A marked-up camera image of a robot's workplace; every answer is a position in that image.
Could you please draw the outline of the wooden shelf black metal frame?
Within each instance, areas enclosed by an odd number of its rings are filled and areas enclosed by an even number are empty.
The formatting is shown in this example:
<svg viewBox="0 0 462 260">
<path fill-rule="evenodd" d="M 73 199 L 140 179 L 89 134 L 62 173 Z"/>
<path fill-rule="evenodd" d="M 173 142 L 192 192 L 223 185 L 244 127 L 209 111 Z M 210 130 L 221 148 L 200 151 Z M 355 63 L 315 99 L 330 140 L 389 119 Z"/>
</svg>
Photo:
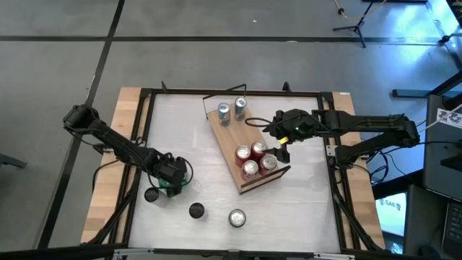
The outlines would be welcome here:
<svg viewBox="0 0 462 260">
<path fill-rule="evenodd" d="M 235 150 L 240 145 L 247 145 L 250 147 L 255 141 L 265 142 L 262 132 L 255 127 L 247 125 L 244 121 L 237 121 L 235 119 L 234 104 L 230 105 L 230 124 L 228 126 L 220 125 L 217 109 L 206 112 L 206 117 L 209 120 L 239 194 L 244 194 L 245 192 L 281 178 L 290 169 L 290 166 L 285 166 L 283 168 L 276 166 L 275 169 L 267 175 L 261 175 L 258 171 L 258 175 L 255 179 L 252 181 L 244 181 L 241 176 L 241 168 L 235 164 Z"/>
</svg>

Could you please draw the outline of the black tripod stand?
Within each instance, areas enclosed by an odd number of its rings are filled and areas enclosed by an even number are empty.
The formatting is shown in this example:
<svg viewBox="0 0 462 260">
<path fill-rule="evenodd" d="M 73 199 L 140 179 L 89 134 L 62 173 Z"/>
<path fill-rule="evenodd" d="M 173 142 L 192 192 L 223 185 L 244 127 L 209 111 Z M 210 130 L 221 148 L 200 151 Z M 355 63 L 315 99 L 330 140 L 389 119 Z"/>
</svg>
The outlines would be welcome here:
<svg viewBox="0 0 462 260">
<path fill-rule="evenodd" d="M 359 41 L 361 43 L 361 46 L 363 48 L 366 48 L 366 43 L 365 43 L 365 37 L 363 36 L 362 34 L 362 31 L 361 31 L 361 26 L 362 24 L 364 23 L 365 21 L 365 18 L 372 14 L 373 12 L 375 12 L 378 8 L 380 8 L 382 5 L 384 5 L 388 0 L 382 0 L 374 9 L 372 9 L 372 6 L 374 4 L 373 0 L 370 0 L 370 3 L 368 5 L 368 7 L 366 8 L 365 12 L 363 13 L 362 16 L 359 16 L 359 17 L 349 17 L 345 14 L 345 11 L 344 11 L 344 8 L 341 7 L 340 3 L 339 3 L 339 0 L 333 0 L 333 2 L 335 3 L 335 7 L 336 7 L 336 11 L 337 11 L 337 14 L 342 16 L 344 19 L 346 20 L 349 20 L 349 21 L 355 21 L 356 23 L 354 25 L 350 25 L 350 26 L 345 26 L 345 27 L 335 27 L 333 28 L 332 30 L 334 32 L 338 32 L 338 31 L 350 31 L 354 34 L 356 34 L 358 37 L 359 37 Z"/>
</svg>

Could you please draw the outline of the grey desk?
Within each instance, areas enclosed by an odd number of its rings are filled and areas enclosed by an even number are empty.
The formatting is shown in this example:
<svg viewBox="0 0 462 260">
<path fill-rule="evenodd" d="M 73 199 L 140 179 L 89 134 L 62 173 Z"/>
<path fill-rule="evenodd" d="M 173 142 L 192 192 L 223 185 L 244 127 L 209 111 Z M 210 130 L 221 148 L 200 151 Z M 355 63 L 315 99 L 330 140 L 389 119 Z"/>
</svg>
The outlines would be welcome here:
<svg viewBox="0 0 462 260">
<path fill-rule="evenodd" d="M 462 129 L 437 121 L 437 109 L 462 114 L 462 106 L 446 107 L 446 99 L 430 95 L 424 129 L 424 186 L 462 202 Z"/>
</svg>

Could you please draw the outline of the green Sprite can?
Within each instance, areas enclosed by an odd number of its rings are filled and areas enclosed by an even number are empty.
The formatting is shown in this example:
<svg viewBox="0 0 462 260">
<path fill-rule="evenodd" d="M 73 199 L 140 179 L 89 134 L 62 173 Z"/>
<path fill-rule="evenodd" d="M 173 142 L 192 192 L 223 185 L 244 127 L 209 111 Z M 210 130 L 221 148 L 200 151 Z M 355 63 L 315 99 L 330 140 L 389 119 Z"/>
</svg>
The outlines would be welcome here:
<svg viewBox="0 0 462 260">
<path fill-rule="evenodd" d="M 191 182 L 191 179 L 187 179 L 186 177 L 184 177 L 182 180 L 181 180 L 181 186 L 184 187 L 184 186 L 187 186 L 189 183 Z M 171 183 L 167 182 L 166 180 L 163 180 L 163 179 L 159 179 L 158 180 L 158 184 L 159 184 L 159 187 L 161 189 L 171 189 L 171 188 L 174 188 L 174 185 L 172 185 Z"/>
<path fill-rule="evenodd" d="M 247 217 L 243 210 L 233 209 L 229 215 L 228 220 L 234 228 L 240 228 L 246 223 Z"/>
</svg>

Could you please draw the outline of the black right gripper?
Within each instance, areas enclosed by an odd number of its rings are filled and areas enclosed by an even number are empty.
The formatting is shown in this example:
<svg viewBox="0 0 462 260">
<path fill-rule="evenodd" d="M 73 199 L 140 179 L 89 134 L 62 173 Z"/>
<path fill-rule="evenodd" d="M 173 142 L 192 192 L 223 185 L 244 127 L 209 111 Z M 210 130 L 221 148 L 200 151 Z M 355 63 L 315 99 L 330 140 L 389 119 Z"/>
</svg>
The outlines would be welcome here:
<svg viewBox="0 0 462 260">
<path fill-rule="evenodd" d="M 263 128 L 263 132 L 269 133 L 278 141 L 287 137 L 289 141 L 284 144 L 292 144 L 316 137 L 315 123 L 316 120 L 305 110 L 292 109 L 286 112 L 278 110 L 273 121 Z M 290 153 L 286 145 L 278 149 L 275 146 L 268 146 L 266 150 L 276 151 L 275 157 L 279 162 L 290 163 Z"/>
</svg>

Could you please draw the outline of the white printed sign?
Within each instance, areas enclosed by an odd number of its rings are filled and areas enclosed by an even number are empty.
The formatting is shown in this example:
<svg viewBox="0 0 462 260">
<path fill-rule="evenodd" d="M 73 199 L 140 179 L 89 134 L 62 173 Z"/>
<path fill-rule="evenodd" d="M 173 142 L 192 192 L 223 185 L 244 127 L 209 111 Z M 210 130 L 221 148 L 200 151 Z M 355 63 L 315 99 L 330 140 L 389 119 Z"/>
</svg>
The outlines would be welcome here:
<svg viewBox="0 0 462 260">
<path fill-rule="evenodd" d="M 406 193 L 394 194 L 375 201 L 382 231 L 404 236 L 406 221 Z"/>
</svg>

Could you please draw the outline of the white printed paper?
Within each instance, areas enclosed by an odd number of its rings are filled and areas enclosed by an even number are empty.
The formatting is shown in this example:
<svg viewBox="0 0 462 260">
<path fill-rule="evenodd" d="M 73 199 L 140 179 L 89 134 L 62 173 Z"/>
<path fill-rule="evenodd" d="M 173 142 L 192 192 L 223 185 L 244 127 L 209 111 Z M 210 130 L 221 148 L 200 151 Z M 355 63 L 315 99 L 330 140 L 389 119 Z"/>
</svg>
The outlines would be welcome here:
<svg viewBox="0 0 462 260">
<path fill-rule="evenodd" d="M 438 108 L 437 121 L 442 124 L 462 129 L 462 114 L 460 113 Z"/>
</svg>

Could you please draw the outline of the black keyboard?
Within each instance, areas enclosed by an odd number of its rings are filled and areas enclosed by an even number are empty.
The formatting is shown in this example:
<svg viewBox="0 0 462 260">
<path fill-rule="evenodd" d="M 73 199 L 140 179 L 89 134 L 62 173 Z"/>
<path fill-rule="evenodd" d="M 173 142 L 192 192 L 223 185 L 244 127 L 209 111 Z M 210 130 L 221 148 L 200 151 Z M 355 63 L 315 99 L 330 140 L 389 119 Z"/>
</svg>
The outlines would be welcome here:
<svg viewBox="0 0 462 260">
<path fill-rule="evenodd" d="M 462 260 L 462 204 L 448 204 L 442 250 L 454 259 Z"/>
</svg>

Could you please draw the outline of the grey furniture leg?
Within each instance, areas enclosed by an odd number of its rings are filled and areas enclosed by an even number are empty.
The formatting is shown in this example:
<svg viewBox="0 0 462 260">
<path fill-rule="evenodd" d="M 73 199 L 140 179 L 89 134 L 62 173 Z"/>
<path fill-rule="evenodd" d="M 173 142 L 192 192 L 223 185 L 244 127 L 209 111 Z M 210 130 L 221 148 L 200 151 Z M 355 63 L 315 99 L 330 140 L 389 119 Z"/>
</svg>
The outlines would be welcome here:
<svg viewBox="0 0 462 260">
<path fill-rule="evenodd" d="M 25 168 L 27 163 L 0 153 L 0 165 L 11 165 L 16 168 Z"/>
</svg>

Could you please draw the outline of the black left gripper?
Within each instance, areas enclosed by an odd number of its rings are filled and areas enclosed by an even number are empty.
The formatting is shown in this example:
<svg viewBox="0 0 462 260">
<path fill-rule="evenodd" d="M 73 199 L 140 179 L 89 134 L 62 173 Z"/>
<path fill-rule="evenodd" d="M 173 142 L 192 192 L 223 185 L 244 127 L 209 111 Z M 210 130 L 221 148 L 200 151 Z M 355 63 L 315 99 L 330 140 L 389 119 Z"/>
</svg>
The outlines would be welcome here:
<svg viewBox="0 0 462 260">
<path fill-rule="evenodd" d="M 154 165 L 155 178 L 163 180 L 183 180 L 187 173 L 186 160 L 182 157 L 174 157 L 172 154 L 157 156 Z M 182 186 L 169 186 L 165 189 L 169 198 L 179 195 Z"/>
</svg>

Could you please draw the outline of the black aluminium table frame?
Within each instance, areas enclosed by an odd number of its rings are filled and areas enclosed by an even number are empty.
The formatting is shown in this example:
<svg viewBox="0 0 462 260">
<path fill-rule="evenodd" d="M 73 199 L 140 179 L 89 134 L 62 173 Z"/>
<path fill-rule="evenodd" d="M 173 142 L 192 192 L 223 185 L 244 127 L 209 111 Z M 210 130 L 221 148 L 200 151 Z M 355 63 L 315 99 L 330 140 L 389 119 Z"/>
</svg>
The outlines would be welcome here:
<svg viewBox="0 0 462 260">
<path fill-rule="evenodd" d="M 113 128 L 125 137 L 147 138 L 149 130 L 148 116 L 154 109 L 155 98 L 158 95 L 187 95 L 195 96 L 199 99 L 208 99 L 218 95 L 239 95 L 243 92 L 241 86 L 233 87 L 231 90 L 123 87 L 119 92 L 113 115 Z M 351 95 L 348 92 L 292 92 L 285 85 L 282 90 L 250 90 L 246 92 L 246 95 L 250 97 L 278 97 L 285 99 L 317 98 L 322 106 L 327 106 L 331 110 L 345 111 L 347 113 L 354 112 Z M 342 178 L 342 182 L 338 184 L 337 188 L 339 195 L 344 198 L 348 207 L 348 213 L 354 215 L 365 234 L 369 235 L 369 243 L 376 245 L 379 252 L 384 252 L 385 244 L 375 209 L 375 200 L 365 169 L 340 170 L 337 174 Z M 123 196 L 127 194 L 129 186 L 134 181 L 139 180 L 140 175 L 140 172 L 119 162 L 103 170 L 102 176 L 96 180 L 97 191 L 90 202 L 86 223 L 82 231 L 82 242 L 88 242 L 97 235 L 103 225 L 108 222 L 109 216 L 114 213 L 121 203 Z M 114 228 L 109 231 L 107 238 L 103 239 L 103 244 L 121 243 L 128 245 L 135 206 L 136 202 L 131 200 L 115 222 Z M 363 241 L 361 233 L 358 233 L 349 222 L 346 212 L 343 212 L 338 204 L 335 204 L 333 209 L 336 218 L 336 230 L 339 233 L 340 240 L 339 254 L 348 256 L 350 260 L 370 259 L 374 251 L 367 249 L 367 243 Z M 244 250 L 236 247 L 214 250 L 158 248 L 156 252 L 157 254 L 197 256 L 309 257 L 309 253 L 303 252 L 284 253 L 282 251 Z"/>
</svg>

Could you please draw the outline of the blue silver Red Bull can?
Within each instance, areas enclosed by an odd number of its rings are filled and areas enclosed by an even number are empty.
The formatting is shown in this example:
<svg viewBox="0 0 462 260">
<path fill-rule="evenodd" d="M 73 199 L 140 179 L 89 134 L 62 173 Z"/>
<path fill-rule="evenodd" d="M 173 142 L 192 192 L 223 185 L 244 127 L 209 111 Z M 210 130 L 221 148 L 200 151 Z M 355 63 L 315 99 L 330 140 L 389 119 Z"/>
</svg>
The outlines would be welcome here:
<svg viewBox="0 0 462 260">
<path fill-rule="evenodd" d="M 245 111 L 247 108 L 247 100 L 244 97 L 237 97 L 234 102 L 235 119 L 242 121 L 245 119 Z"/>
<path fill-rule="evenodd" d="M 230 124 L 230 106 L 227 103 L 220 103 L 217 112 L 220 125 L 228 126 Z"/>
</svg>

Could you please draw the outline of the black desk foot bar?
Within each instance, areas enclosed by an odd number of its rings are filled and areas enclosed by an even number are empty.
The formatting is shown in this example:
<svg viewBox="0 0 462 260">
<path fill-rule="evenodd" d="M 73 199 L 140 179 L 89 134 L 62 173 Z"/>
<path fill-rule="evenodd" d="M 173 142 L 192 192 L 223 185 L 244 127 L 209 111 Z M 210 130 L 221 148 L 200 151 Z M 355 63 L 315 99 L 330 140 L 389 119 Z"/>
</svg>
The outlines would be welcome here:
<svg viewBox="0 0 462 260">
<path fill-rule="evenodd" d="M 407 89 L 394 89 L 391 95 L 394 98 L 426 98 L 429 95 L 443 96 L 446 95 L 450 98 L 462 94 L 461 91 L 453 91 L 454 87 L 462 84 L 462 70 L 458 71 L 449 79 L 438 85 L 433 90 L 407 90 Z"/>
</svg>

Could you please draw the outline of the red Coca-Cola can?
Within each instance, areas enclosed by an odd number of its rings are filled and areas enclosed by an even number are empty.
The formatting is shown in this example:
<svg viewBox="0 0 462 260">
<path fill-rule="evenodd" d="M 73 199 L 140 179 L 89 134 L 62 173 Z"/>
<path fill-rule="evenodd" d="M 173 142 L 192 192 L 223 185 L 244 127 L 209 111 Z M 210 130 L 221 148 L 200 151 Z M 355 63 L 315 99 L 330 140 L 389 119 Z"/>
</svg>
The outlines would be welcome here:
<svg viewBox="0 0 462 260">
<path fill-rule="evenodd" d="M 272 155 L 265 155 L 260 159 L 259 173 L 265 176 L 271 173 L 277 166 L 277 160 Z"/>
<path fill-rule="evenodd" d="M 248 160 L 242 164 L 241 176 L 244 181 L 252 181 L 258 175 L 259 166 L 254 160 Z"/>
<path fill-rule="evenodd" d="M 238 167 L 242 167 L 242 165 L 252 158 L 251 149 L 247 145 L 240 145 L 235 150 L 235 164 Z"/>
<path fill-rule="evenodd" d="M 255 141 L 250 146 L 251 155 L 254 160 L 260 160 L 265 155 L 264 150 L 267 150 L 267 145 L 264 141 Z"/>
</svg>

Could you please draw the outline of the white glossy table sheet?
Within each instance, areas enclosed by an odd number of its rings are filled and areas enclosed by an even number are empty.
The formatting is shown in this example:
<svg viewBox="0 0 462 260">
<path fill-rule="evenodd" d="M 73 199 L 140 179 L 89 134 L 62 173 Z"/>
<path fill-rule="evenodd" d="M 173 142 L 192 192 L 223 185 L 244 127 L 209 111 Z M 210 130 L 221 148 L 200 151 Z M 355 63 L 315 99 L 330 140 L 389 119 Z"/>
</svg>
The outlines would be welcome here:
<svg viewBox="0 0 462 260">
<path fill-rule="evenodd" d="M 281 177 L 239 194 L 206 112 L 230 96 L 208 100 L 158 95 L 147 144 L 190 162 L 191 182 L 164 207 L 150 204 L 144 192 L 156 184 L 141 176 L 129 245 L 132 248 L 225 249 L 286 252 L 339 251 L 325 144 L 312 138 L 288 146 L 290 169 Z M 207 211 L 196 220 L 194 203 Z M 228 215 L 241 209 L 247 220 L 233 227 Z"/>
</svg>

